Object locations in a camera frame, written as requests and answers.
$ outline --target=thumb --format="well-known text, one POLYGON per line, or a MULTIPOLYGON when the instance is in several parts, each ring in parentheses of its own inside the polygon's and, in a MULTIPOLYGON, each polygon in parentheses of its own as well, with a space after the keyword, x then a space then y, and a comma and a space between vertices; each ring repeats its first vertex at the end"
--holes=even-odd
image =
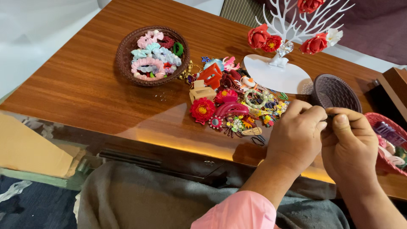
POLYGON ((357 140, 350 128, 348 116, 345 114, 338 114, 333 118, 332 129, 341 143, 357 140))

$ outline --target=pink hair clip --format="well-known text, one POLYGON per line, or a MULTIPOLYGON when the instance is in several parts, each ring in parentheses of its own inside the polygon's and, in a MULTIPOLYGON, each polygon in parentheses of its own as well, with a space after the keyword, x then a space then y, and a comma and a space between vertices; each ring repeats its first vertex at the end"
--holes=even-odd
POLYGON ((228 57, 225 57, 225 58, 222 60, 222 63, 223 63, 223 65, 224 65, 224 70, 225 70, 225 71, 230 71, 230 70, 237 70, 237 69, 239 69, 240 63, 238 63, 237 66, 235 66, 235 63, 234 63, 235 58, 234 58, 234 57, 231 57, 228 61, 225 61, 227 58, 228 58, 228 57))

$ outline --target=crystal heart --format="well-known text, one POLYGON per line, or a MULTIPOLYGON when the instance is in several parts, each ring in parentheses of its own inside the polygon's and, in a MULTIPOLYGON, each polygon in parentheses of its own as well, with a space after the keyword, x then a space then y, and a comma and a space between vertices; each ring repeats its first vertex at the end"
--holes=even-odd
POLYGON ((294 44, 292 42, 284 44, 283 41, 281 41, 280 47, 276 50, 276 53, 280 58, 285 56, 286 54, 292 52, 294 49, 294 44))

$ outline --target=red rose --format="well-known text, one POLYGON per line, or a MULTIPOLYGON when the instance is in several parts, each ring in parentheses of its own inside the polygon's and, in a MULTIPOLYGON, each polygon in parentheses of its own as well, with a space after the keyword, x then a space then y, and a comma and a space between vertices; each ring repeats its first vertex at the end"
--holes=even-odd
POLYGON ((318 53, 322 51, 324 48, 327 47, 327 41, 326 41, 326 33, 320 33, 317 34, 315 37, 306 40, 301 46, 300 46, 300 51, 302 53, 308 53, 311 55, 314 55, 315 53, 318 53))
POLYGON ((298 8, 300 13, 312 13, 320 7, 325 0, 298 0, 298 8))
POLYGON ((215 105, 212 101, 205 98, 196 99, 189 109, 192 117, 194 117, 196 122, 201 123, 202 125, 208 121, 213 113, 215 113, 215 105))
POLYGON ((274 52, 280 47, 281 40, 280 36, 272 35, 267 39, 266 44, 261 47, 261 49, 268 53, 274 52))
POLYGON ((270 34, 267 32, 267 24, 251 29, 247 34, 247 40, 251 48, 261 48, 266 44, 270 34))

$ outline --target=red scrunchie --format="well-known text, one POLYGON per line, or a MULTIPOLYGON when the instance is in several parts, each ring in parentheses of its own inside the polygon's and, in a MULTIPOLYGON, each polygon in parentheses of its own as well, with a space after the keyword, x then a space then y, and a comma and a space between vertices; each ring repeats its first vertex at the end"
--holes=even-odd
POLYGON ((164 47, 166 49, 170 49, 174 47, 174 40, 171 39, 170 37, 165 36, 160 42, 158 42, 161 47, 164 47))

